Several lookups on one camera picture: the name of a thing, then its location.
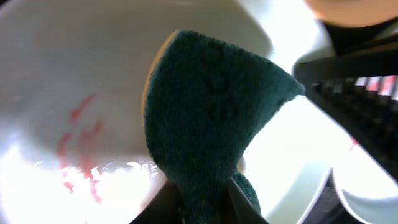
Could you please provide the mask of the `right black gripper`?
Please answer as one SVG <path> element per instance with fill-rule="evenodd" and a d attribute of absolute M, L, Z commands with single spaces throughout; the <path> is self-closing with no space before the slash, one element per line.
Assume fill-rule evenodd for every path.
<path fill-rule="evenodd" d="M 366 27 L 323 23 L 334 56 L 294 65 L 305 96 L 397 180 L 397 19 Z"/>

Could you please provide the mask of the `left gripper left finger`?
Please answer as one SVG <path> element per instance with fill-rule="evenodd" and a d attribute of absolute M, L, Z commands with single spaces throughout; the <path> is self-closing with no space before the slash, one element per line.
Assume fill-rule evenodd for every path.
<path fill-rule="evenodd" d="M 177 186 L 166 182 L 145 209 L 130 224 L 182 224 L 182 199 Z"/>

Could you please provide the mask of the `green scouring sponge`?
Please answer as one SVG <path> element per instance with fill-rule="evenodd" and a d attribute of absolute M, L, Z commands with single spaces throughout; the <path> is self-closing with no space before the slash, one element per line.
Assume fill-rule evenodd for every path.
<path fill-rule="evenodd" d="M 282 68 L 238 46 L 190 30 L 167 38 L 149 70 L 142 117 L 150 156 L 180 192 L 182 223 L 231 223 L 231 177 L 261 214 L 238 162 L 304 91 Z"/>

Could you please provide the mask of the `light green plate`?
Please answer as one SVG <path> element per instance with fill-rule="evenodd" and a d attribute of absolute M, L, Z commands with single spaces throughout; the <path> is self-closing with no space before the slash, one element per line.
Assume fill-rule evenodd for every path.
<path fill-rule="evenodd" d="M 175 30 L 291 72 L 334 50 L 303 1 L 9 1 L 1 7 L 1 222 L 129 223 L 165 177 L 141 120 Z"/>

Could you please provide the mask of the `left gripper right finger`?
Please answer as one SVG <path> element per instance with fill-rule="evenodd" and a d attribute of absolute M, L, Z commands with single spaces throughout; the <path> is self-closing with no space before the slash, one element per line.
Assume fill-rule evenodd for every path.
<path fill-rule="evenodd" d="M 226 194 L 231 207 L 231 223 L 269 224 L 260 213 L 256 212 L 249 199 L 232 177 L 228 181 Z"/>

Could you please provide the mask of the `yellow plate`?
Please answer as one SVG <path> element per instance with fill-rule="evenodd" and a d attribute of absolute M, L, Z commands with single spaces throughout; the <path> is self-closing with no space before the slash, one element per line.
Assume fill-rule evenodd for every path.
<path fill-rule="evenodd" d="M 397 17 L 397 0 L 305 0 L 320 20 L 342 27 L 366 27 Z"/>

